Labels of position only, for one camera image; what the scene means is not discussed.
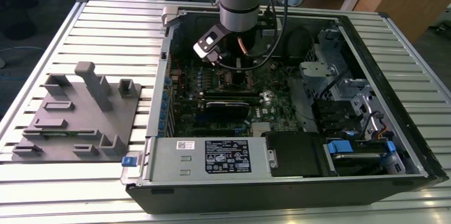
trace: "floor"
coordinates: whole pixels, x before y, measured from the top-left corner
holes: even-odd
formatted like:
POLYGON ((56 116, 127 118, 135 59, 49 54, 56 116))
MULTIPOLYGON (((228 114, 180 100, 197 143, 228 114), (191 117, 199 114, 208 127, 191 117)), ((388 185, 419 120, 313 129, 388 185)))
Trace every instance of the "floor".
MULTIPOLYGON (((76 0, 39 1, 39 6, 29 9, 29 16, 37 27, 36 35, 21 41, 11 41, 0 34, 0 50, 13 46, 37 46, 45 48, 49 44, 76 0)), ((209 2, 209 0, 175 1, 209 2)), ((434 30, 427 30, 415 43, 415 48, 447 87, 451 88, 451 70, 448 69, 451 65, 451 39, 435 35, 434 30)), ((0 119, 25 81, 24 79, 8 80, 1 77, 27 78, 40 56, 41 51, 29 49, 9 50, 0 53, 0 58, 7 62, 5 67, 0 69, 0 119)))

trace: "aluminum extrusion table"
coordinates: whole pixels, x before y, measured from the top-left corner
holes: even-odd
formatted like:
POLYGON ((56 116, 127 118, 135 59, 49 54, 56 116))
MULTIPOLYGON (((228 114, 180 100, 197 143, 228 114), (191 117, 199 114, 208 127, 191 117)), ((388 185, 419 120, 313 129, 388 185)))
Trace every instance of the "aluminum extrusion table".
MULTIPOLYGON (((451 222, 451 181, 404 192, 370 206, 148 215, 125 193, 120 163, 11 164, 13 145, 33 118, 47 90, 47 74, 67 73, 79 61, 96 63, 108 82, 132 78, 143 85, 129 151, 144 147, 144 135, 163 34, 161 9, 144 0, 80 0, 56 33, 9 111, 0 122, 0 223, 193 222, 215 223, 438 223, 451 222)), ((208 7, 204 3, 191 6, 208 7)), ((346 14, 374 55, 434 154, 451 175, 451 94, 399 29, 376 13, 346 14)), ((137 176, 137 169, 128 169, 137 176)))

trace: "blue cable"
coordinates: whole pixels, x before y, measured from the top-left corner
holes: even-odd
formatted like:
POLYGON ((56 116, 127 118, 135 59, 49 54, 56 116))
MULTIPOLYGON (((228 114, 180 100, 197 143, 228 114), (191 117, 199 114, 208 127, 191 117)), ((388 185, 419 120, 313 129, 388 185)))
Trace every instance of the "blue cable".
MULTIPOLYGON (((32 47, 32 46, 17 46, 17 47, 11 47, 11 48, 7 48, 4 50, 0 50, 0 53, 5 52, 5 51, 9 51, 12 49, 36 49, 36 50, 40 50, 40 51, 44 51, 45 50, 43 48, 39 48, 39 47, 32 47)), ((11 77, 4 77, 4 76, 0 76, 0 79, 5 79, 5 80, 27 80, 28 77, 24 77, 24 78, 11 78, 11 77)))
POLYGON ((4 76, 0 76, 0 79, 5 79, 5 80, 25 80, 28 77, 25 78, 9 78, 9 77, 4 77, 4 76))

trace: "blue latch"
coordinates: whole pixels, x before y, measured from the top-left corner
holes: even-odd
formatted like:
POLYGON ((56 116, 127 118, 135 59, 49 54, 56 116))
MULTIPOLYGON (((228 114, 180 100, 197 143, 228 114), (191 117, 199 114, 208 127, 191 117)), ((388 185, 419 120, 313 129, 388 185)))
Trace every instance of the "blue latch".
POLYGON ((354 152, 350 141, 332 141, 327 144, 327 148, 331 154, 354 152))
POLYGON ((137 157, 131 157, 131 156, 124 156, 121 158, 121 166, 123 167, 136 167, 137 166, 137 162, 139 162, 139 158, 137 157))
POLYGON ((395 146, 395 143, 392 141, 387 141, 387 147, 388 147, 388 151, 391 153, 396 152, 396 146, 395 146))

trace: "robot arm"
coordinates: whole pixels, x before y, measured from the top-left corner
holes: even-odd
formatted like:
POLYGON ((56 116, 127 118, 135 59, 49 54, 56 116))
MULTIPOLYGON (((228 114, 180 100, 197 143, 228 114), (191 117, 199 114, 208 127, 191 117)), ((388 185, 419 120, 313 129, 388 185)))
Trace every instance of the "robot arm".
MULTIPOLYGON (((256 32, 259 23, 259 1, 260 0, 219 0, 220 23, 209 29, 209 31, 204 34, 204 36, 197 40, 196 44, 193 45, 195 52, 205 62, 209 62, 212 65, 219 64, 228 69, 233 68, 220 63, 223 57, 220 55, 217 44, 229 35, 233 35, 235 38, 239 38, 240 40, 244 36, 251 36, 251 38, 248 39, 252 39, 252 33, 256 32)), ((285 15, 287 4, 284 4, 284 17, 285 15)), ((284 22, 277 41, 273 42, 272 47, 265 52, 267 58, 271 57, 272 51, 277 46, 283 31, 284 22)))

